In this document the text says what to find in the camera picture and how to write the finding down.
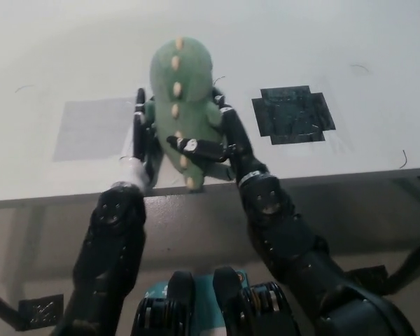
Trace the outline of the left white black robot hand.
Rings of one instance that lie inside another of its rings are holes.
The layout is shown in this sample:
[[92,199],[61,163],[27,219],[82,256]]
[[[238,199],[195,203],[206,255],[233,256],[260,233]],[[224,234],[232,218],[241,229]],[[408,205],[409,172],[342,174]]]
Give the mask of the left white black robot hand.
[[136,95],[133,116],[132,156],[145,165],[156,151],[155,106],[154,99],[146,98],[144,88],[139,88]]

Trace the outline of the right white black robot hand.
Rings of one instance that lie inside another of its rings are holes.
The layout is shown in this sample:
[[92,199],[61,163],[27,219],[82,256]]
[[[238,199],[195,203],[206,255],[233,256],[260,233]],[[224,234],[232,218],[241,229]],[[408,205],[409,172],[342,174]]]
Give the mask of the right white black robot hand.
[[239,185],[253,176],[269,174],[267,166],[255,157],[237,111],[225,102],[225,95],[216,87],[213,89],[213,100],[222,113],[221,127],[225,143],[183,136],[168,136],[167,143],[194,161],[222,163],[229,160]]

